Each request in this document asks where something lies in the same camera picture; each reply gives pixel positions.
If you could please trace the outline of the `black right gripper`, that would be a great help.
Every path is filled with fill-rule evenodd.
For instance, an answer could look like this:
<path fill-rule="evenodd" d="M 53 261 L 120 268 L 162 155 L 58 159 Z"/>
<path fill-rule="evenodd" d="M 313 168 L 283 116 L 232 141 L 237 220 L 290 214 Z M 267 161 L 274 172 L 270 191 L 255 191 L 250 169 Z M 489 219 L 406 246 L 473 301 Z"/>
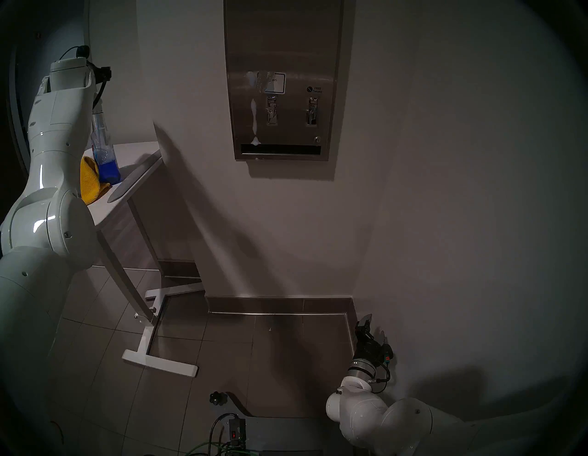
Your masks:
<path fill-rule="evenodd" d="M 374 367 L 387 367 L 393 360 L 393 351 L 387 344 L 387 337 L 380 327 L 371 333 L 372 313 L 363 316 L 356 323 L 356 348 L 353 359 L 361 359 Z"/>

